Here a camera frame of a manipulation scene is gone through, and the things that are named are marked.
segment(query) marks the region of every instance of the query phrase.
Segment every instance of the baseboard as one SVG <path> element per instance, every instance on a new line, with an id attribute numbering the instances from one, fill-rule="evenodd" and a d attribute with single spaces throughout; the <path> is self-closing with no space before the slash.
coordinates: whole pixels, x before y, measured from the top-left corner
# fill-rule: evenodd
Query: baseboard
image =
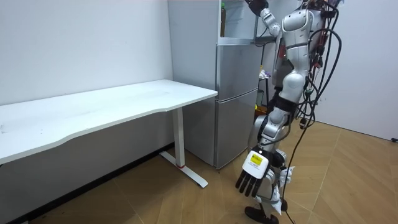
<path id="1" fill-rule="evenodd" d="M 33 211 L 31 211 L 31 212 L 29 212 L 29 213 L 27 213 L 25 215 L 22 215 L 19 218 L 16 218 L 13 221 L 8 222 L 7 224 L 21 224 L 21 223 L 24 223 L 26 221 L 33 220 L 33 219 L 35 219 L 35 218 L 37 218 L 37 217 L 39 217 L 41 215 L 44 215 L 45 213 L 57 208 L 58 206 L 60 206 L 60 205 L 62 205 L 64 203 L 66 203 L 66 202 L 68 202 L 68 201 L 70 201 L 70 200 L 72 200 L 72 199 L 74 199 L 74 198 L 86 193 L 87 191 L 89 191 L 89 190 L 91 190 L 91 189 L 93 189 L 95 187 L 98 187 L 99 185 L 101 185 L 101 184 L 103 184 L 103 183 L 105 183 L 105 182 L 107 182 L 107 181 L 109 181 L 109 180 L 121 175 L 122 173 L 124 173 L 126 171 L 131 170 L 132 168 L 138 166 L 139 164 L 142 164 L 143 162 L 146 162 L 149 159 L 152 159 L 153 157 L 159 155 L 160 152 L 166 151 L 166 150 L 171 149 L 173 147 L 174 147 L 174 142 L 170 143 L 170 144 L 168 144 L 168 145 L 166 145 L 166 146 L 164 146 L 164 147 L 162 147 L 162 148 L 160 148 L 160 149 L 158 149 L 158 150 L 156 150 L 156 151 L 154 151 L 154 152 L 152 152 L 152 153 L 150 153 L 150 154 L 148 154 L 148 155 L 146 155 L 146 156 L 144 156 L 144 157 L 142 157 L 140 159 L 137 159 L 134 162 L 131 162 L 131 163 L 129 163 L 129 164 L 123 166 L 123 167 L 120 167 L 117 170 L 114 170 L 114 171 L 112 171 L 112 172 L 110 172 L 110 173 L 108 173 L 108 174 L 106 174 L 106 175 L 104 175 L 104 176 L 102 176 L 102 177 L 100 177 L 100 178 L 98 178 L 98 179 L 96 179 L 96 180 L 94 180 L 94 181 L 82 186 L 82 187 L 79 187 L 78 189 L 76 189 L 76 190 L 74 190 L 72 192 L 69 192 L 66 195 L 63 195 L 63 196 L 61 196 L 61 197 L 59 197 L 59 198 L 57 198 L 57 199 L 55 199 L 55 200 L 53 200 L 51 202 L 39 207 L 39 208 L 36 208 L 35 210 L 33 210 Z"/>

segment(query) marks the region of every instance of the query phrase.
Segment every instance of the silver refrigerator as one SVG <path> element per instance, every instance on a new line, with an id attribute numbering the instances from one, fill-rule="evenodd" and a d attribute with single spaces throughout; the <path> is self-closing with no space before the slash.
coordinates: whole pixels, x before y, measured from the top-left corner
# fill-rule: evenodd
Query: silver refrigerator
<path id="1" fill-rule="evenodd" d="M 185 148 L 217 169 L 247 146 L 260 64 L 260 47 L 218 46 L 214 76 L 199 80 L 195 75 L 190 78 L 190 73 L 174 76 L 175 81 L 196 86 L 212 83 L 218 92 L 215 98 L 183 108 Z"/>
<path id="2" fill-rule="evenodd" d="M 183 107 L 185 149 L 217 169 L 247 146 L 262 52 L 251 44 L 256 17 L 246 3 L 225 4 L 237 18 L 220 37 L 221 0 L 168 1 L 174 80 L 218 92 Z"/>

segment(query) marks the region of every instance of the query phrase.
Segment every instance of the robot finger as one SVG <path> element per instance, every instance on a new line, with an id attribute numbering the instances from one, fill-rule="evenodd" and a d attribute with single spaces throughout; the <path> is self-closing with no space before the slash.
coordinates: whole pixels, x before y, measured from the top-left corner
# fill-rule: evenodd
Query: robot finger
<path id="1" fill-rule="evenodd" d="M 239 176 L 238 181 L 236 181 L 236 184 L 235 184 L 235 187 L 236 187 L 237 189 L 241 186 L 242 180 L 243 180 L 243 178 L 244 178 L 244 176 L 245 176 L 246 174 L 247 174 L 247 172 L 244 171 L 244 170 L 242 170 L 242 173 L 241 173 L 241 175 Z"/>
<path id="2" fill-rule="evenodd" d="M 246 193 L 244 194 L 246 197 L 248 197 L 248 196 L 250 195 L 251 189 L 253 188 L 253 184 L 255 184 L 256 181 L 257 181 L 257 179 L 254 178 L 254 177 L 252 177 L 252 178 L 250 179 L 249 186 L 248 186 L 248 188 L 246 189 Z"/>
<path id="3" fill-rule="evenodd" d="M 239 189 L 239 192 L 241 192 L 241 193 L 244 192 L 244 189 L 245 189 L 246 186 L 248 185 L 248 182 L 249 182 L 250 178 L 251 178 L 251 175 L 250 175 L 250 174 L 246 174 L 246 175 L 244 176 L 243 184 L 242 184 L 241 188 Z"/>
<path id="4" fill-rule="evenodd" d="M 255 197 L 257 195 L 257 192 L 259 191 L 259 187 L 262 183 L 262 179 L 257 179 L 256 183 L 254 184 L 254 189 L 251 192 L 251 196 Z"/>

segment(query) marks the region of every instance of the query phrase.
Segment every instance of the refrigerator door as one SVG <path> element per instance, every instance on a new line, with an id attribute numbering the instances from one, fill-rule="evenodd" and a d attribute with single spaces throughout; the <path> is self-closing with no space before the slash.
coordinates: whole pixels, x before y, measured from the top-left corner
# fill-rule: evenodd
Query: refrigerator door
<path id="1" fill-rule="evenodd" d="M 220 169 L 248 146 L 257 90 L 216 104 L 216 157 Z"/>
<path id="2" fill-rule="evenodd" d="M 262 47 L 224 45 L 217 47 L 217 100 L 224 101 L 258 87 Z"/>

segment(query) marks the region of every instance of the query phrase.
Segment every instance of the warning sticker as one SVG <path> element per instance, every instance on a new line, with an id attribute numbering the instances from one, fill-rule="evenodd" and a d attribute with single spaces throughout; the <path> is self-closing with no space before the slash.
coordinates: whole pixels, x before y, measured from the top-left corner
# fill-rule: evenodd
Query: warning sticker
<path id="1" fill-rule="evenodd" d="M 257 156 L 257 155 L 253 155 L 250 159 L 250 161 L 252 161 L 253 163 L 257 164 L 258 166 L 261 164 L 262 162 L 262 158 Z"/>

